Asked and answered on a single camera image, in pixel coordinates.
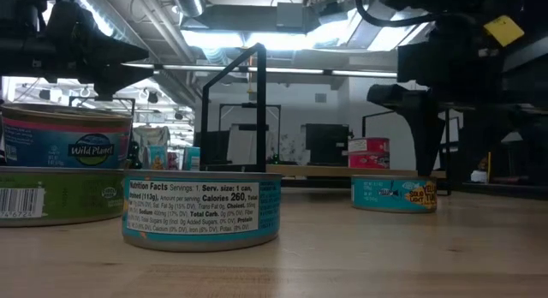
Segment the yellow tag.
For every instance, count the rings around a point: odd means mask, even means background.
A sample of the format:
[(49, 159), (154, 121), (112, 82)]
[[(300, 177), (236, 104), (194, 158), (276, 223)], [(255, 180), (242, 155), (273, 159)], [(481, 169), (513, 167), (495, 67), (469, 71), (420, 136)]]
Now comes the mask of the yellow tag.
[(525, 35), (524, 31), (507, 15), (487, 22), (484, 29), (502, 46), (506, 47)]

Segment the black panel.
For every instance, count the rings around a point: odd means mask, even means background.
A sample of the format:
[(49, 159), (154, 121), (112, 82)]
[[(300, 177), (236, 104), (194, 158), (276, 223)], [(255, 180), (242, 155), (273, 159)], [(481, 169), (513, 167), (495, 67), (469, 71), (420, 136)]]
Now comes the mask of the black panel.
[(205, 157), (202, 164), (228, 164), (229, 131), (208, 131), (205, 134), (205, 144), (202, 144), (201, 132), (194, 134), (194, 147), (200, 148), (200, 154)]

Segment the white panel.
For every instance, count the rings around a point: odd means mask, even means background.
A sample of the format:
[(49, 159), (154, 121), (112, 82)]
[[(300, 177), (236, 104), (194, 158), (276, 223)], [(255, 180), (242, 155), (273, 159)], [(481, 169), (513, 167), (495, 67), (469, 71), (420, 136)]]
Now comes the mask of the white panel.
[(256, 132), (240, 129), (233, 124), (229, 129), (227, 160), (232, 164), (256, 164)]

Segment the white cloth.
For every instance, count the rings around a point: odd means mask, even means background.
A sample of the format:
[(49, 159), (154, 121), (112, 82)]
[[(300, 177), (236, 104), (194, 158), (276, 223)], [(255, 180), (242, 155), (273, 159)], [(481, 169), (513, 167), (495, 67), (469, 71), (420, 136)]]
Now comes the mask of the white cloth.
[(136, 127), (133, 128), (133, 138), (141, 148), (145, 146), (167, 146), (170, 140), (170, 130), (167, 127)]

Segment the long tube light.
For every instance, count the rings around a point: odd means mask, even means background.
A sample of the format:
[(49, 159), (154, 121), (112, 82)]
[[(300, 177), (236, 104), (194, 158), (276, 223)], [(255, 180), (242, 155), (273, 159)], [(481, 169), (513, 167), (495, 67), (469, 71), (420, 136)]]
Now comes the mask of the long tube light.
[[(225, 66), (217, 65), (185, 65), (185, 64), (150, 64), (150, 63), (126, 63), (126, 66), (153, 70), (170, 71), (195, 71), (195, 72), (221, 72)], [(340, 70), (340, 69), (298, 69), (267, 67), (267, 73), (286, 75), (326, 75), (337, 77), (360, 77), (360, 78), (386, 78), (395, 79), (395, 72), (384, 71), (363, 71), (363, 70)]]

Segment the green Circle Hook can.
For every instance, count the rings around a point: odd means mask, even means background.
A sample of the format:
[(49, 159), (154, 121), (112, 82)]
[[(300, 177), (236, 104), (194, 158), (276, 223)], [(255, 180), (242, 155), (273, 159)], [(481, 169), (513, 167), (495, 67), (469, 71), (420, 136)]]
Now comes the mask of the green Circle Hook can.
[(0, 228), (117, 218), (122, 170), (0, 166)]

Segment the black monitor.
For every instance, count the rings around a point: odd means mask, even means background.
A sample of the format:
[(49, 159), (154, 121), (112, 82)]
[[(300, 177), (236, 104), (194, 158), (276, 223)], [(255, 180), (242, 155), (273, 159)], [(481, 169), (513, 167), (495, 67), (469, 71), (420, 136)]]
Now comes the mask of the black monitor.
[(309, 151), (309, 165), (348, 165), (348, 125), (318, 124), (305, 125), (305, 148)]

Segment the round silver ventilation duct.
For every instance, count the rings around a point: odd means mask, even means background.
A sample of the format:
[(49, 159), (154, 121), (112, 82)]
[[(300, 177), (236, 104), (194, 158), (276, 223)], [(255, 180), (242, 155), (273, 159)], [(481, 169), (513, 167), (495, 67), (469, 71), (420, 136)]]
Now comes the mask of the round silver ventilation duct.
[(206, 0), (175, 0), (175, 2), (186, 17), (198, 17), (206, 9)]

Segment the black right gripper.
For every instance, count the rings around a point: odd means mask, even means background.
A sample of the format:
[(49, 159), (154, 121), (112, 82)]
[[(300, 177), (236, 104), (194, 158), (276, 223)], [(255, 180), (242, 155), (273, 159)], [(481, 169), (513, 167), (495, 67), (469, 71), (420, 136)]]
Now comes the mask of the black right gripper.
[[(415, 81), (429, 91), (375, 84), (366, 100), (393, 110), (410, 127), (416, 170), (432, 174), (445, 121), (438, 101), (488, 102), (497, 95), (503, 47), (478, 23), (465, 17), (443, 17), (423, 42), (397, 48), (397, 80)], [(460, 181), (485, 170), (488, 154), (514, 129), (509, 115), (494, 110), (467, 111), (460, 130)]]

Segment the black metal table frame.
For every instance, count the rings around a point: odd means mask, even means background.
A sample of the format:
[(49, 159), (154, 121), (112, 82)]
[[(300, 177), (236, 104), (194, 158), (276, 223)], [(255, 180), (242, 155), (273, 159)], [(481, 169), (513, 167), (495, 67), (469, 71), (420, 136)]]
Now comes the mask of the black metal table frame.
[[(438, 191), (449, 190), (471, 194), (487, 194), (527, 200), (548, 201), (547, 186), (525, 186), (504, 184), (480, 184), (463, 182), (447, 183), (445, 179), (437, 180)], [(317, 178), (317, 179), (283, 179), (282, 186), (286, 188), (350, 188), (350, 178)]]

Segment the grey metal box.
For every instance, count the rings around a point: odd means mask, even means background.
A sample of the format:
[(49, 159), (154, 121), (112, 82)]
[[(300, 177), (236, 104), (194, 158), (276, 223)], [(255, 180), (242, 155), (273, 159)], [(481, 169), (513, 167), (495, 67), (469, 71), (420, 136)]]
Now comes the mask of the grey metal box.
[(276, 6), (278, 31), (299, 32), (305, 24), (305, 10), (298, 3), (278, 3)]

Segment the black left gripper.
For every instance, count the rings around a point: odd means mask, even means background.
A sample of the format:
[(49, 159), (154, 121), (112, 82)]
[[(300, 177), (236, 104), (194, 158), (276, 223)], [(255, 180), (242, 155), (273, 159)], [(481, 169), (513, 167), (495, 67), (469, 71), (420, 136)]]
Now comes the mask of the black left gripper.
[[(92, 30), (92, 66), (103, 67), (147, 59), (149, 52), (114, 39), (97, 27)], [(59, 78), (93, 84), (95, 92), (110, 98), (127, 86), (153, 76), (152, 69), (93, 69), (85, 59), (80, 41), (46, 37), (0, 36), (0, 75)]]

